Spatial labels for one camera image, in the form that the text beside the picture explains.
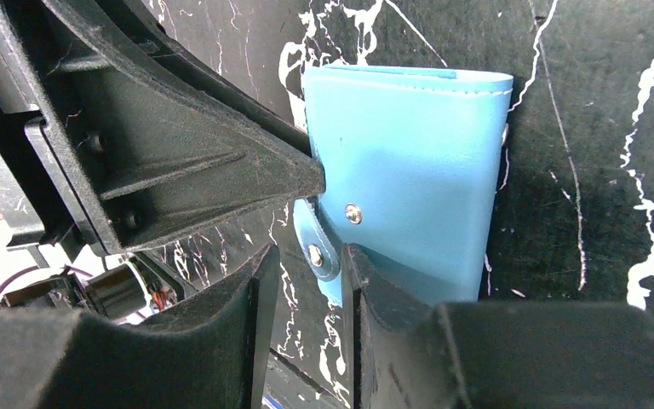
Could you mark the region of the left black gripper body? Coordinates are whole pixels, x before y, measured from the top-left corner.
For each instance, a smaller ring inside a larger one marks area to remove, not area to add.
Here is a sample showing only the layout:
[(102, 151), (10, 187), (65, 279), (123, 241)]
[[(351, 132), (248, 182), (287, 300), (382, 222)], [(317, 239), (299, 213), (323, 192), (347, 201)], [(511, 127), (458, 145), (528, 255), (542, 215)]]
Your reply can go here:
[(113, 166), (113, 111), (77, 77), (106, 61), (41, 1), (0, 1), (0, 211), (15, 249), (66, 241), (113, 252), (113, 218), (86, 199)]

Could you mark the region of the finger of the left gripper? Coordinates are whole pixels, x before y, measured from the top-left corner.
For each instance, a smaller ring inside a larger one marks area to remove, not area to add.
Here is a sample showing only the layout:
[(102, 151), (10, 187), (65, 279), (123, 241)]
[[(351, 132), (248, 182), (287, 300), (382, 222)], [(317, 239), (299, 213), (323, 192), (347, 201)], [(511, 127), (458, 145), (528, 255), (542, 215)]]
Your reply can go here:
[(77, 77), (113, 111), (113, 166), (84, 193), (113, 218), (113, 252), (141, 251), (322, 193), (322, 166), (152, 60), (102, 1), (41, 1), (106, 61)]
[(312, 155), (306, 132), (263, 106), (165, 34), (141, 1), (102, 1), (100, 7), (132, 42), (154, 42), (157, 49), (147, 55), (181, 81), (242, 113), (308, 157)]

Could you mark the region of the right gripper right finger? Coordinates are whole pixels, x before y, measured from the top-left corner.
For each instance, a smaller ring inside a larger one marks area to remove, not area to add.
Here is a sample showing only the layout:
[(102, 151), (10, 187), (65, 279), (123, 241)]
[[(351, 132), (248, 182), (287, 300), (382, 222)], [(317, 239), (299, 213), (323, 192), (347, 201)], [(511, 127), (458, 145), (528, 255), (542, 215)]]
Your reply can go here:
[(355, 408), (654, 408), (654, 319), (613, 302), (441, 302), (342, 249)]

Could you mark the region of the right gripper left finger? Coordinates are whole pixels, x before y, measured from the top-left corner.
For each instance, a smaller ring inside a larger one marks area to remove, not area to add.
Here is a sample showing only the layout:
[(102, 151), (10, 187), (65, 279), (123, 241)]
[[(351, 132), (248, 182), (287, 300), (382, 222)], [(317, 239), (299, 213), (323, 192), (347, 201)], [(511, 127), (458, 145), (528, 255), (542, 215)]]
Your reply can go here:
[(258, 408), (280, 253), (139, 325), (80, 309), (0, 309), (0, 408)]

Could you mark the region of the blue leather card holder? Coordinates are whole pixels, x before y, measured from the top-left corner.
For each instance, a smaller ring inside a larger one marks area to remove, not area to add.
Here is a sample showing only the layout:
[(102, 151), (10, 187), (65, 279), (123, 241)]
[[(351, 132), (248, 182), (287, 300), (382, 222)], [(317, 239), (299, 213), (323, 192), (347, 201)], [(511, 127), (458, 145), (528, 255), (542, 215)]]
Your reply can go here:
[(513, 77), (329, 64), (301, 83), (325, 190), (293, 223), (322, 295), (341, 305), (341, 249), (356, 244), (424, 303), (476, 301)]

